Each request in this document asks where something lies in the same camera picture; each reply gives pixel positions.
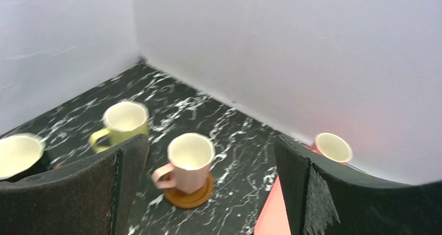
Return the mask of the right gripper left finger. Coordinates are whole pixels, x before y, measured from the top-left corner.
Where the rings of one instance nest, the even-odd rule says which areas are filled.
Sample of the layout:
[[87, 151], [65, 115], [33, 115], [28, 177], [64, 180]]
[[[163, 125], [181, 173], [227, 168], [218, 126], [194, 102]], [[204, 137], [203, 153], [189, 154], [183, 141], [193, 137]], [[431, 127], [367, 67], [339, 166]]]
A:
[[149, 153], [138, 134], [61, 168], [1, 182], [1, 234], [126, 234]]

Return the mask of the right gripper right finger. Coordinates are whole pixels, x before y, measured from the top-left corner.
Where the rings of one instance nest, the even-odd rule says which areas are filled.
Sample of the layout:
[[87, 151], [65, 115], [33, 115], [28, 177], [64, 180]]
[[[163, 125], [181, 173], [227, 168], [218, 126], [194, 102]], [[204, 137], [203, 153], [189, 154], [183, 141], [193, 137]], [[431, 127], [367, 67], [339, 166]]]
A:
[[287, 135], [274, 144], [292, 234], [441, 234], [441, 182], [409, 185], [316, 154]]

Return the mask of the pink tray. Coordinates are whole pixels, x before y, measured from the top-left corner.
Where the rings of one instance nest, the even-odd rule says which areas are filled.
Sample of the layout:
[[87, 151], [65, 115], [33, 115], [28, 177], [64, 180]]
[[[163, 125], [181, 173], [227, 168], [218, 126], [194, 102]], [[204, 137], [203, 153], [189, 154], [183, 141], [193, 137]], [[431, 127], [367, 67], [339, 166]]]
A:
[[277, 177], [254, 227], [254, 234], [304, 234], [311, 163], [275, 152]]

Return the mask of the pink mug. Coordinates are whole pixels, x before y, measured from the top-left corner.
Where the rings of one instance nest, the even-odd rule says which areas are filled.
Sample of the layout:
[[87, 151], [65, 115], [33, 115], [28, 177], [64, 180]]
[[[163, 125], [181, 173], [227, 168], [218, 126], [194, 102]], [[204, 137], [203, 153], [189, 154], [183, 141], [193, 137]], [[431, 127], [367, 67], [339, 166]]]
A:
[[353, 159], [351, 146], [343, 138], [332, 133], [318, 134], [310, 150], [342, 165]]
[[176, 188], [192, 194], [202, 188], [208, 178], [215, 146], [204, 135], [185, 133], [169, 143], [167, 157], [168, 164], [151, 175], [155, 186], [158, 189]]

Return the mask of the brown saucer coaster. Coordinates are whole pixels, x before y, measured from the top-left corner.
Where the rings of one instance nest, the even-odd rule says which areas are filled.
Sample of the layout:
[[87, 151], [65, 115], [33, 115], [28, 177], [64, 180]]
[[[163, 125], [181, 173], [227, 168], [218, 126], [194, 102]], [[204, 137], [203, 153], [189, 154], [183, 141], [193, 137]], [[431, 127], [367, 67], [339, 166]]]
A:
[[214, 181], [212, 173], [209, 172], [208, 177], [200, 189], [194, 193], [187, 194], [176, 188], [163, 189], [164, 198], [171, 204], [183, 209], [192, 209], [201, 206], [207, 202], [214, 189]]

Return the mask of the green mug front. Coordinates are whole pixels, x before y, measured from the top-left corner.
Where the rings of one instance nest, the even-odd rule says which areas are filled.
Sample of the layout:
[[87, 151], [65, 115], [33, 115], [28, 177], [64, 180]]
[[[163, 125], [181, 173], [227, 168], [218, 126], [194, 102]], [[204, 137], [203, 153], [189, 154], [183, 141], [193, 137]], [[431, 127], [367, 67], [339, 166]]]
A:
[[109, 107], [103, 114], [105, 128], [89, 137], [94, 152], [103, 152], [135, 135], [149, 135], [149, 111], [133, 101], [122, 101]]

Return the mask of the dark brown mug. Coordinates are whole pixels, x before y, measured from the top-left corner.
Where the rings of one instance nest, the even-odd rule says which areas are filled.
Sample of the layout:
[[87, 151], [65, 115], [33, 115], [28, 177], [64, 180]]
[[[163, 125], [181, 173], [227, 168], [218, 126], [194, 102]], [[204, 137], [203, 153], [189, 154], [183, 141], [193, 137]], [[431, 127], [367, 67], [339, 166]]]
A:
[[1, 139], [1, 181], [17, 182], [51, 169], [43, 138], [19, 133]]

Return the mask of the pink mug front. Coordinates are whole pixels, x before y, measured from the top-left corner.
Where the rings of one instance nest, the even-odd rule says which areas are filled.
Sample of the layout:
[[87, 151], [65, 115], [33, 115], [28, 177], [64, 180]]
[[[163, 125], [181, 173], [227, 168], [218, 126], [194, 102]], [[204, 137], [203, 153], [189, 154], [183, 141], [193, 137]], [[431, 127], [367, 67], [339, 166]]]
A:
[[158, 189], [176, 188], [192, 194], [202, 188], [208, 178], [215, 146], [204, 135], [185, 133], [169, 143], [167, 157], [168, 164], [151, 175], [155, 186]]

